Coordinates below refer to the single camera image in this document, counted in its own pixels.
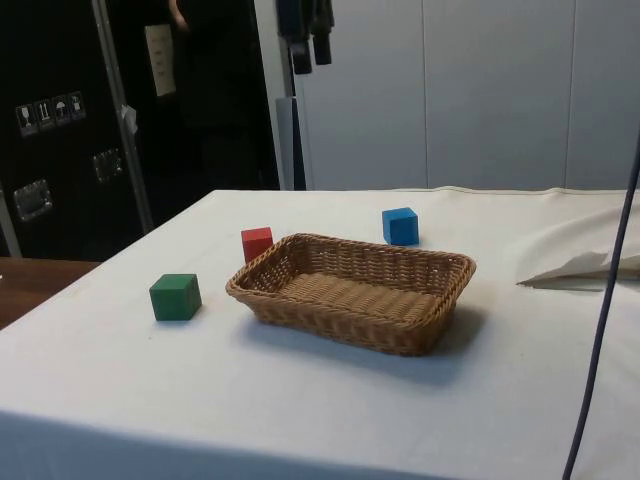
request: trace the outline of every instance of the white wall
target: white wall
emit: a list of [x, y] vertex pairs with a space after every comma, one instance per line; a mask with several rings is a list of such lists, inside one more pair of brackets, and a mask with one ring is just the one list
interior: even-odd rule
[[296, 79], [311, 188], [626, 186], [640, 127], [637, 0], [334, 10], [334, 64]]
[[296, 77], [307, 186], [426, 187], [422, 0], [333, 8], [333, 64]]
[[640, 128], [640, 2], [578, 0], [567, 186], [626, 187]]
[[425, 0], [429, 186], [564, 184], [573, 0]]

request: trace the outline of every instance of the green cube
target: green cube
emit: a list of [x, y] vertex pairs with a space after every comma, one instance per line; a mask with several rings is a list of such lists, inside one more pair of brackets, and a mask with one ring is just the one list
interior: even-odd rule
[[202, 306], [198, 277], [189, 275], [163, 275], [149, 290], [156, 320], [191, 320]]

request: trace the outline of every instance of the metal latch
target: metal latch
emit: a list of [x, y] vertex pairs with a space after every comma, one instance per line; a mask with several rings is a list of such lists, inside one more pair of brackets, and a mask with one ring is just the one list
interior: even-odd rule
[[23, 222], [33, 220], [53, 208], [49, 184], [44, 179], [16, 190], [13, 199]]

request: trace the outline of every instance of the metal pole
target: metal pole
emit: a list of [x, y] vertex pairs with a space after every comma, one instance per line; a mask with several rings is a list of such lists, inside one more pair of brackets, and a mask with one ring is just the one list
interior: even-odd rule
[[149, 199], [147, 198], [147, 190], [144, 185], [144, 177], [142, 176], [142, 168], [140, 166], [140, 156], [136, 148], [135, 138], [127, 128], [121, 115], [123, 105], [127, 104], [124, 93], [122, 77], [120, 76], [120, 66], [116, 55], [113, 36], [111, 34], [111, 25], [109, 23], [109, 11], [107, 9], [106, 0], [91, 0], [93, 14], [98, 28], [98, 36], [100, 37], [100, 47], [102, 56], [104, 57], [107, 77], [109, 79], [109, 88], [111, 89], [111, 97], [113, 98], [113, 106], [118, 118], [118, 128], [120, 129], [120, 137], [124, 146], [124, 155], [127, 161], [129, 176], [133, 186], [133, 193], [138, 206], [138, 215], [142, 231], [146, 235], [153, 230], [153, 219], [151, 217], [151, 209], [149, 208]]
[[7, 201], [0, 183], [0, 228], [4, 234], [4, 238], [7, 241], [9, 247], [9, 254], [12, 257], [22, 257], [22, 251], [20, 250], [20, 243], [16, 236], [16, 231], [13, 228], [13, 222], [11, 221], [11, 215], [9, 215], [9, 209], [7, 208]]

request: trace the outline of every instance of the blue cube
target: blue cube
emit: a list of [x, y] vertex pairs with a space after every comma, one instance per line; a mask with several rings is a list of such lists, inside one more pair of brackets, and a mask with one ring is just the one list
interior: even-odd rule
[[409, 207], [382, 212], [384, 239], [389, 245], [417, 245], [420, 243], [418, 233], [418, 215]]

